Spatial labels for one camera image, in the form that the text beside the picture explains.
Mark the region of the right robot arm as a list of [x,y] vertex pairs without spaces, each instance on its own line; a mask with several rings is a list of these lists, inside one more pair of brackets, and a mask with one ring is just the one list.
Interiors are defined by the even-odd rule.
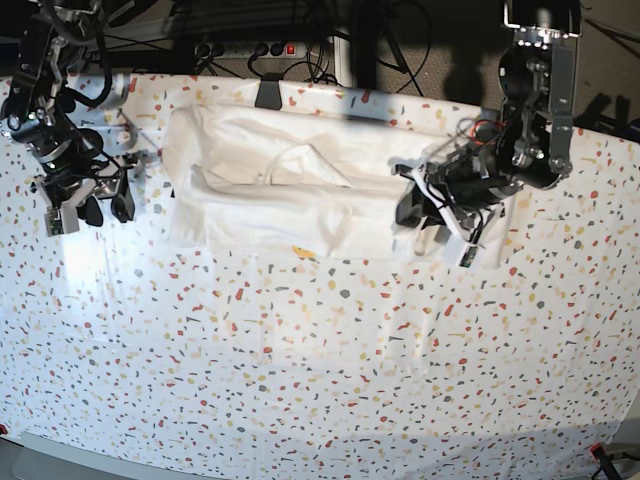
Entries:
[[[97,131],[80,128],[69,117],[77,105],[102,106],[111,92],[104,38],[111,6],[109,1],[40,2],[20,40],[18,66],[2,105],[6,136],[25,145],[43,170],[30,189],[44,201],[50,237],[75,233],[82,223],[102,226],[103,200],[119,222],[134,218],[128,173],[136,157],[109,155]],[[104,77],[95,98],[67,84],[70,68],[91,44],[98,47]]]

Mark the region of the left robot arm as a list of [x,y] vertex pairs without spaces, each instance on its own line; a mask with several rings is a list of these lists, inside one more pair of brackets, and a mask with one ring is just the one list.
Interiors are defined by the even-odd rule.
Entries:
[[523,188],[555,188],[573,169],[573,100],[582,8],[578,1],[505,1],[512,44],[499,64],[497,114],[475,120],[462,144],[428,148],[394,174],[410,181],[395,223],[430,230],[454,265],[496,263]]

